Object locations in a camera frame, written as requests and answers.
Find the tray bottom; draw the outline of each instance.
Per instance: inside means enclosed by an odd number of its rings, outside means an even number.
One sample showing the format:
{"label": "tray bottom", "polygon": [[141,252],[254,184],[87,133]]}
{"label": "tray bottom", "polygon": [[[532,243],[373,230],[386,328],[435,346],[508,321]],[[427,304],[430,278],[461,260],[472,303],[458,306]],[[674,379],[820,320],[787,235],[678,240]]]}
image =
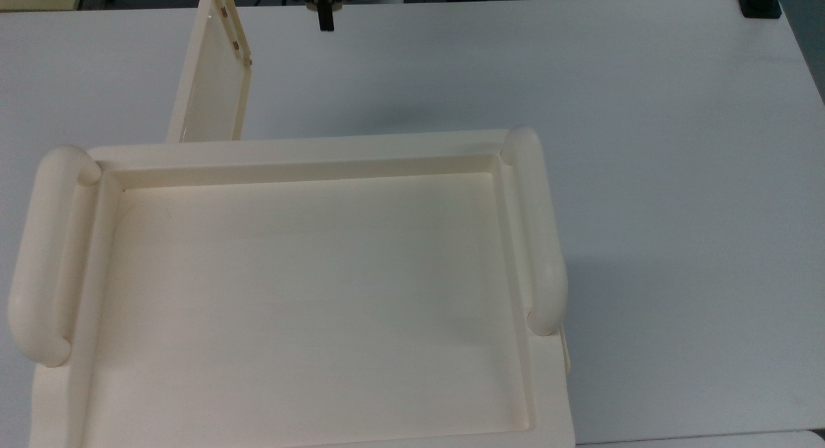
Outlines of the tray bottom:
{"label": "tray bottom", "polygon": [[528,427],[486,173],[126,190],[84,446]]}

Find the tray handle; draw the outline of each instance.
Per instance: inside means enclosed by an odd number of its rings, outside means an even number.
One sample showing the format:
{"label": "tray handle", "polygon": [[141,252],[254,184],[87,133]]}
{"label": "tray handle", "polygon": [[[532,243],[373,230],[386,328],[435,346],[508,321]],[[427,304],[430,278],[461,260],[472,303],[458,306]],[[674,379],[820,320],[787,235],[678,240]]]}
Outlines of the tray handle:
{"label": "tray handle", "polygon": [[504,140],[501,159],[513,166],[530,258],[533,308],[527,314],[527,327],[538,336],[547,336],[559,330],[565,318],[568,286],[545,154],[536,131],[513,128]]}
{"label": "tray handle", "polygon": [[17,348],[42,365],[62,365],[71,351],[58,332],[54,292],[76,184],[94,186],[101,174],[100,166],[83,149],[61,145],[45,155],[35,175],[12,277],[8,322]]}

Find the plastic tray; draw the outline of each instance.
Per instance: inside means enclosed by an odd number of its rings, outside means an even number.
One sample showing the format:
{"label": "plastic tray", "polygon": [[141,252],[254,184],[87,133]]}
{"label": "plastic tray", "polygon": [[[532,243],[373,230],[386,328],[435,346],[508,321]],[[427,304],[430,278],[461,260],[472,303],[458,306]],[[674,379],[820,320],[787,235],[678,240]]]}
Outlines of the plastic tray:
{"label": "plastic tray", "polygon": [[564,272],[529,129],[61,146],[12,284],[30,445],[572,446],[527,324]]}

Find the rounded handle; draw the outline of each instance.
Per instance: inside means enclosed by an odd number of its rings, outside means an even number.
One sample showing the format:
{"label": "rounded handle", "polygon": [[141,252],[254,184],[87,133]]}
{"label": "rounded handle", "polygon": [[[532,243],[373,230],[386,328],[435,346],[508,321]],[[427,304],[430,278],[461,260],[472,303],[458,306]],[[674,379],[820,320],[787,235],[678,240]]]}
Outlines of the rounded handle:
{"label": "rounded handle", "polygon": [[70,343],[54,318],[54,290],[77,184],[93,186],[102,171],[83,149],[57,146],[45,155],[23,228],[8,301],[9,327],[27,358],[49,367],[65,363]]}
{"label": "rounded handle", "polygon": [[513,128],[504,140],[501,159],[513,166],[530,258],[533,308],[527,314],[527,327],[536,335],[547,336],[559,330],[565,318],[568,284],[545,154],[536,131]]}

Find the table surface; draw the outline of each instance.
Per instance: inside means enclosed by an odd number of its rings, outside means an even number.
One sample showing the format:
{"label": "table surface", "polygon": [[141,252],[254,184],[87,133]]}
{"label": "table surface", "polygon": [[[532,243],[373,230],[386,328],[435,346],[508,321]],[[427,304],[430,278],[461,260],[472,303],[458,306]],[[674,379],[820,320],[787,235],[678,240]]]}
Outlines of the table surface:
{"label": "table surface", "polygon": [[[244,139],[528,124],[568,262],[577,441],[825,427],[825,106],[736,0],[241,8]],[[0,304],[39,158],[162,142],[194,10],[0,14]],[[33,365],[0,315],[0,440]]]}

